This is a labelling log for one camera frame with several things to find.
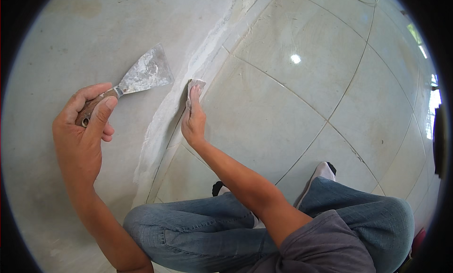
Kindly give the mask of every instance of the gray t-shirt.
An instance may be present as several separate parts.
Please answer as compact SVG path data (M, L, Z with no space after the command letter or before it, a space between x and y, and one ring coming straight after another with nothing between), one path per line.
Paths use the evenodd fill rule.
M261 259L238 273L376 272L373 260L335 210L316 216L290 234L279 253Z

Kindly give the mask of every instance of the jeans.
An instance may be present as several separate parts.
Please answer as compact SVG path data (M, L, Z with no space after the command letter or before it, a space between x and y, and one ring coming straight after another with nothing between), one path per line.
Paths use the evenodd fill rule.
M317 177L299 210L315 217L335 209L370 253L377 273L404 261L414 236L414 216L400 198L377 196ZM123 227L149 258L183 272L222 272L254 265L278 252L266 229L232 193L131 210Z

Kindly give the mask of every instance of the putty knife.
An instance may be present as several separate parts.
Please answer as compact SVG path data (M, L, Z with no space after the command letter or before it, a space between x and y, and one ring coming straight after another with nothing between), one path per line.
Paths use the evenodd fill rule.
M119 99L124 94L173 83L170 65L159 43L136 61L117 86L87 101L77 116L76 125L86 128L94 107L105 97L115 96Z

